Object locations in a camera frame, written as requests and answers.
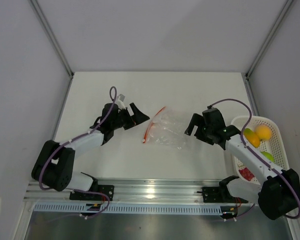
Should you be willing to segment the clear zip top bag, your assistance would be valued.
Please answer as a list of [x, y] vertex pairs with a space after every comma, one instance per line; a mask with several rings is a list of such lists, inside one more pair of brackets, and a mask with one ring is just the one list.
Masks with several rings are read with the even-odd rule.
[[190, 143], [185, 130], [190, 120], [189, 112], [165, 106], [150, 120], [142, 143], [172, 147], [178, 150], [187, 149]]

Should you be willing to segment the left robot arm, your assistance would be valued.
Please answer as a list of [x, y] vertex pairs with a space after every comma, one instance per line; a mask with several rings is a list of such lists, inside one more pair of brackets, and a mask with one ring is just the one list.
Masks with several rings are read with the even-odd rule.
[[133, 114], [117, 103], [107, 103], [88, 131], [64, 143], [48, 140], [44, 143], [31, 171], [31, 177], [46, 186], [45, 190], [58, 192], [72, 182], [74, 162], [91, 149], [105, 145], [117, 129], [129, 130], [150, 119], [132, 102]]

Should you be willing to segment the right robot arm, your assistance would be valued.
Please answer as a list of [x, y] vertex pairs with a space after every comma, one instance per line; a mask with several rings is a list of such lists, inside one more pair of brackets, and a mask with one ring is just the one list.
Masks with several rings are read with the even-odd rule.
[[300, 178], [292, 168], [284, 170], [256, 150], [234, 125], [226, 125], [222, 113], [210, 106], [202, 114], [193, 114], [186, 135], [209, 145], [218, 145], [239, 159], [256, 177], [259, 184], [237, 177], [218, 189], [224, 202], [241, 198], [257, 204], [263, 214], [276, 220], [280, 217], [300, 218]]

